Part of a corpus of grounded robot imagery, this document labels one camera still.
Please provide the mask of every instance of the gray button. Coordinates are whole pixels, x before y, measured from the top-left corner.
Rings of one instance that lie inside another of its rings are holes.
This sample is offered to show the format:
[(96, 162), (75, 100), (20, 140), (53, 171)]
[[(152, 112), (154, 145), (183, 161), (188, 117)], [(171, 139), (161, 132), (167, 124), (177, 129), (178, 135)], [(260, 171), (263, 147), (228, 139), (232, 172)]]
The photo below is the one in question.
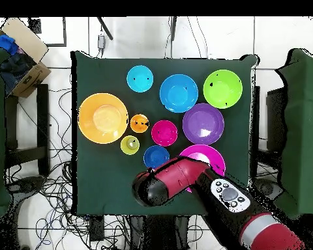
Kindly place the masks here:
[(222, 192), (222, 199), (224, 201), (232, 201), (237, 198), (237, 195), (238, 195), (237, 191), (234, 190), (233, 188), (226, 188)]

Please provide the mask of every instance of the light blue bowl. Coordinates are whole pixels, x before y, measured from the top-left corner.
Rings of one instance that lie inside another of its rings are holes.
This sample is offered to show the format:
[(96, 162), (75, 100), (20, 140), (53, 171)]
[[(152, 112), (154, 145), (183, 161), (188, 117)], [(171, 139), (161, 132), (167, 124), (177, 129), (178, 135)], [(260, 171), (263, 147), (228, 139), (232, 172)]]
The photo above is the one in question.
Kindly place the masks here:
[(170, 154), (163, 146), (150, 146), (143, 155), (143, 162), (146, 167), (154, 169), (166, 163), (169, 159)]
[(186, 112), (197, 102), (197, 84), (187, 75), (172, 75), (161, 84), (160, 99), (169, 111)]
[(148, 67), (138, 65), (132, 67), (127, 75), (128, 86), (135, 92), (145, 92), (152, 87), (153, 74)]

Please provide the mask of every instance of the blue cloth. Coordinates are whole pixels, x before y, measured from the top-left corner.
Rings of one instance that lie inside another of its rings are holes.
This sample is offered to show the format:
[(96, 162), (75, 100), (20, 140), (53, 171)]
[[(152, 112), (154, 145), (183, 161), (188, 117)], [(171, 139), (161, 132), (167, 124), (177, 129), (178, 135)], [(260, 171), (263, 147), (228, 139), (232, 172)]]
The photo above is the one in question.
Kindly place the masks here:
[(7, 35), (1, 35), (0, 36), (0, 48), (5, 49), (11, 55), (15, 55), (18, 50), (18, 46), (14, 43), (14, 41), (15, 39)]

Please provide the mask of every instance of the bowl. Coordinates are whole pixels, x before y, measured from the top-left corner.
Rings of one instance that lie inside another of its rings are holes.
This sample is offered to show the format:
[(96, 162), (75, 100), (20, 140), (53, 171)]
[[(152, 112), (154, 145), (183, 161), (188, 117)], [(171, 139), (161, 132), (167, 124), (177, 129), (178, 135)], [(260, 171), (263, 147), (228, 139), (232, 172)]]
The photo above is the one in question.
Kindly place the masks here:
[(152, 71), (144, 65), (132, 67), (127, 74), (127, 83), (134, 92), (145, 92), (152, 87)]
[(229, 70), (218, 70), (210, 74), (204, 82), (203, 94), (213, 107), (225, 109), (239, 101), (243, 84), (236, 73)]
[(128, 126), (128, 111), (118, 97), (109, 93), (96, 93), (82, 102), (78, 125), (90, 141), (112, 143), (124, 134)]
[(170, 159), (169, 152), (162, 146), (150, 146), (143, 155), (143, 162), (148, 168), (156, 169)]
[(131, 118), (130, 126), (134, 132), (143, 133), (149, 127), (149, 119), (145, 115), (142, 115), (142, 114), (134, 115)]
[(215, 148), (207, 145), (192, 145), (180, 153), (180, 156), (188, 156), (192, 159), (208, 163), (219, 175), (224, 176), (226, 166), (224, 158)]
[(139, 140), (131, 135), (125, 136), (121, 141), (121, 150), (128, 155), (135, 154), (139, 150)]
[(210, 145), (222, 135), (224, 118), (217, 108), (209, 104), (196, 104), (183, 116), (182, 127), (190, 142)]
[(176, 125), (168, 120), (160, 120), (152, 127), (152, 139), (160, 146), (170, 146), (177, 139)]
[(198, 88), (191, 77), (176, 74), (161, 84), (160, 99), (166, 109), (174, 113), (188, 111), (198, 99)]

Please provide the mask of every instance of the orange bowl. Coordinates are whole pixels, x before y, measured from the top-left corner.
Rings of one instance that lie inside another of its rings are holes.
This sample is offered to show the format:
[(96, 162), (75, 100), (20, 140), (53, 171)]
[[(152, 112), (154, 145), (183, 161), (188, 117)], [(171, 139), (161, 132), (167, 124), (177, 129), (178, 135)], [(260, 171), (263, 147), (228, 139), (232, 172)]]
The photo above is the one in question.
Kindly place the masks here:
[(118, 97), (97, 93), (86, 98), (79, 108), (81, 132), (98, 144), (109, 144), (120, 138), (128, 126), (128, 111)]
[(136, 133), (143, 133), (149, 128), (149, 119), (142, 114), (134, 115), (131, 118), (130, 126)]

